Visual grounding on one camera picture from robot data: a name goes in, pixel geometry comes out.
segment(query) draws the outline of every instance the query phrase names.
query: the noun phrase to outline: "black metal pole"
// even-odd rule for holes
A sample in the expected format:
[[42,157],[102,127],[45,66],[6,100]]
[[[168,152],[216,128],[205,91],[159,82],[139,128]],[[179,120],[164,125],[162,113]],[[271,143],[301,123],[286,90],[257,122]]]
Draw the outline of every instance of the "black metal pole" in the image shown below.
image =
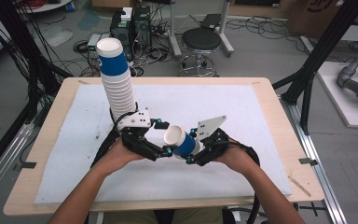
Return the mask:
[[358,0],[346,0],[340,7],[335,18],[330,22],[324,35],[315,46],[315,49],[304,62],[304,65],[290,77],[284,78],[272,85],[274,89],[278,89],[292,82],[287,92],[282,95],[282,99],[292,105],[296,104],[298,97],[304,91],[300,124],[306,134],[309,134],[308,118],[310,112],[312,81],[325,59],[330,52],[333,51],[333,48],[342,36],[345,35],[357,16]]

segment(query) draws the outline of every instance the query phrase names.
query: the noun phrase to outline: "white paper sheet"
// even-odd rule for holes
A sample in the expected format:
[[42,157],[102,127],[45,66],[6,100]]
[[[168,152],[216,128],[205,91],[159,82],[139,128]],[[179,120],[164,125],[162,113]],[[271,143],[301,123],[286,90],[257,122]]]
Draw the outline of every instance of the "white paper sheet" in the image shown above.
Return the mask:
[[[139,108],[153,119],[196,128],[198,121],[227,115],[221,128],[253,147],[261,166],[283,194],[292,193],[267,123],[251,86],[134,85]],[[48,158],[35,203],[61,203],[88,171],[112,128],[102,85],[81,85]],[[162,130],[150,129],[150,142],[163,145]],[[203,167],[162,158],[134,161],[107,177],[96,202],[252,196],[246,179],[225,165]]]

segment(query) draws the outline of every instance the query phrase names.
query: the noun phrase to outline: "black stool seat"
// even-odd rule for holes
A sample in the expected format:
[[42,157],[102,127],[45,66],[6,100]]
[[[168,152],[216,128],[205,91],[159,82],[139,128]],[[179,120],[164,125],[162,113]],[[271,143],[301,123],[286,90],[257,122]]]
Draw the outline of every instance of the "black stool seat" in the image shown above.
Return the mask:
[[197,50],[214,50],[220,46],[220,36],[213,30],[204,28],[185,31],[182,41],[186,47]]

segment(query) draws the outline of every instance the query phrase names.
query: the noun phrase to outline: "black gripper frame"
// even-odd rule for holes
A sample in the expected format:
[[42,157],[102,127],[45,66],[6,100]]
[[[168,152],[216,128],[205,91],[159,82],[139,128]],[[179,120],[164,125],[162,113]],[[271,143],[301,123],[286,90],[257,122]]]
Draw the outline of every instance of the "black gripper frame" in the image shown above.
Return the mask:
[[[167,129],[170,123],[161,122],[160,119],[151,119],[151,126],[155,129]],[[171,157],[174,147],[164,146],[160,148],[153,143],[147,141],[145,134],[150,128],[125,127],[121,130],[121,138],[123,145],[138,155],[141,155],[151,161],[155,161],[161,157]]]
[[[192,129],[190,135],[197,136],[197,129]],[[204,145],[204,149],[196,155],[188,155],[185,157],[187,164],[196,163],[199,166],[203,166],[210,161],[214,161],[221,155],[223,155],[228,148],[228,135],[218,128],[213,134],[207,138],[201,140]]]

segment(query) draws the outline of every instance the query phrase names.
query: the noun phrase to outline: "wooden table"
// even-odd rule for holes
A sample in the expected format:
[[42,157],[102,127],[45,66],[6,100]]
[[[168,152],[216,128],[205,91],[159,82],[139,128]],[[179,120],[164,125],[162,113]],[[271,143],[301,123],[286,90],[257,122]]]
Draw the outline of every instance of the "wooden table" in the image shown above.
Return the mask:
[[[252,85],[283,168],[289,175],[293,194],[287,197],[288,200],[290,202],[314,202],[324,198],[321,185],[311,167],[298,161],[298,159],[306,158],[306,155],[268,79],[262,77],[137,77],[132,79],[132,83],[136,85]],[[34,197],[41,183],[48,155],[55,145],[60,128],[75,98],[77,88],[81,84],[102,84],[102,81],[98,77],[70,77],[63,82],[27,159],[27,161],[37,162],[37,165],[34,169],[22,169],[4,207],[6,215],[51,214],[59,206],[58,204],[34,204]],[[252,201],[253,199],[250,197],[240,197],[110,202],[95,203],[91,207],[91,211],[225,206],[249,204]]]

